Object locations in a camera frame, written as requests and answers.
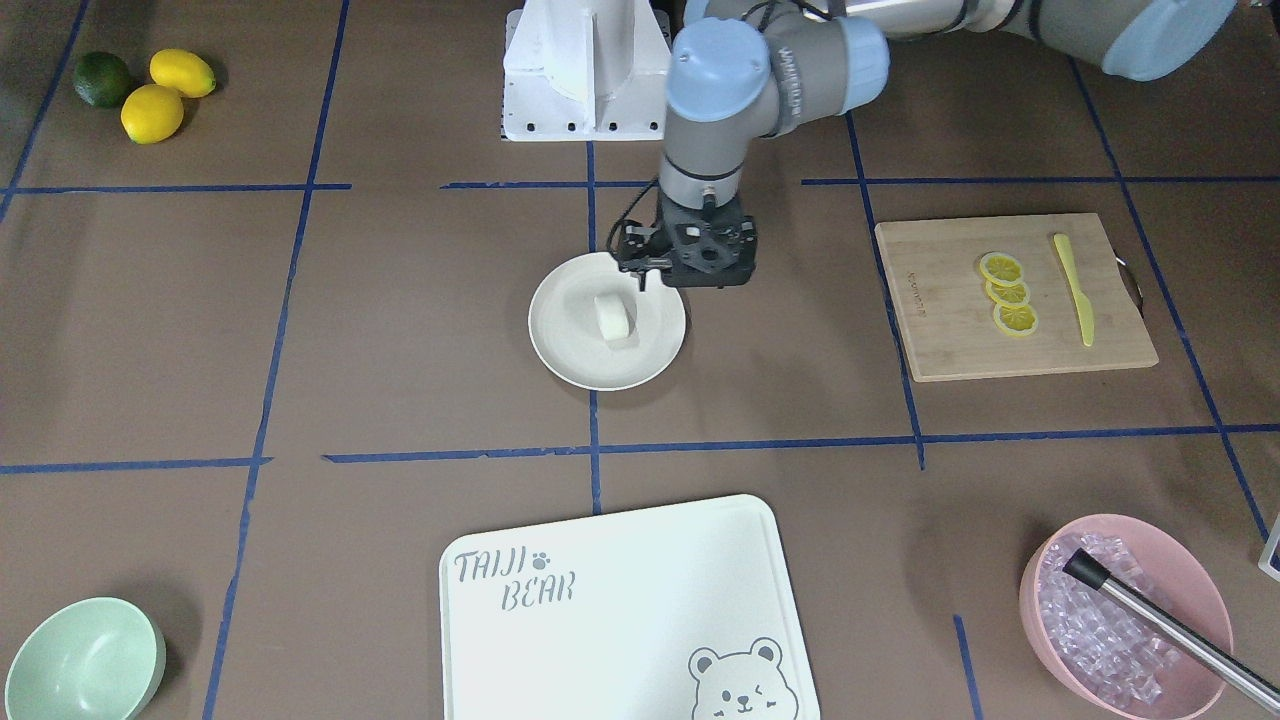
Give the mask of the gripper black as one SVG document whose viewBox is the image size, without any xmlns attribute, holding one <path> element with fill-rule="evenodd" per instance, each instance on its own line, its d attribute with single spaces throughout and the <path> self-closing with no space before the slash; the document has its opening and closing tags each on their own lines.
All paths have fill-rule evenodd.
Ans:
<svg viewBox="0 0 1280 720">
<path fill-rule="evenodd" d="M 758 233 L 739 196 L 695 209 L 660 195 L 655 220 L 644 225 L 622 217 L 612 228 L 612 258 L 641 291 L 660 282 L 671 288 L 746 284 L 756 268 Z"/>
</svg>

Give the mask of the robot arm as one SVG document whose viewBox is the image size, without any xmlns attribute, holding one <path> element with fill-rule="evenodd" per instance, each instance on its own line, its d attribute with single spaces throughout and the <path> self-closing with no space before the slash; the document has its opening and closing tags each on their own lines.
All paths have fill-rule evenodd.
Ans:
<svg viewBox="0 0 1280 720">
<path fill-rule="evenodd" d="M 759 245 L 740 196 L 755 138 L 876 100 L 890 45 L 1005 31 L 1111 76 L 1152 81 L 1221 29 L 1231 1 L 690 1 L 671 49 L 655 218 L 622 215 L 605 242 L 640 284 L 750 281 Z"/>
</svg>

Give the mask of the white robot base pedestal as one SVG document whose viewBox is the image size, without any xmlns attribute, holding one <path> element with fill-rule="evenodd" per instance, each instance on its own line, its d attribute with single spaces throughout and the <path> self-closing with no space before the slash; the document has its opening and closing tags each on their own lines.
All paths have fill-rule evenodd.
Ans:
<svg viewBox="0 0 1280 720">
<path fill-rule="evenodd" d="M 650 1 L 526 1 L 506 17 L 503 138 L 662 140 L 671 40 Z"/>
</svg>

